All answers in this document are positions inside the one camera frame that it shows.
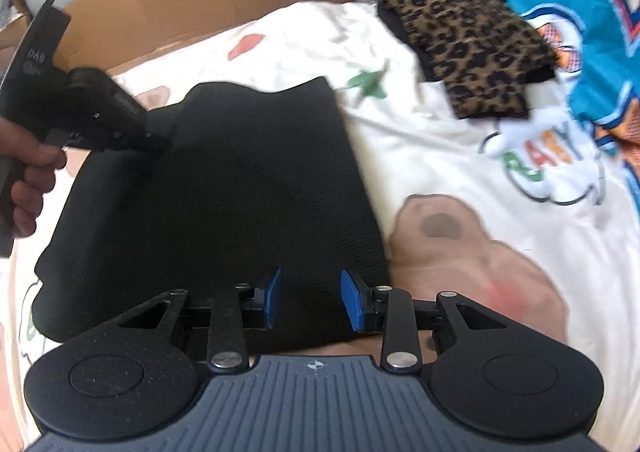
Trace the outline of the person's left hand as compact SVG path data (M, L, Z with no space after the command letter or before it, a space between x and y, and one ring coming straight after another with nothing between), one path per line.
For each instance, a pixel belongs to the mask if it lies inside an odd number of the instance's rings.
M19 238L28 238L37 229L43 195L53 190L55 172L66 165L66 153L61 148L41 143L28 130L2 118L1 155L25 165L23 175L14 182L10 195L14 233Z

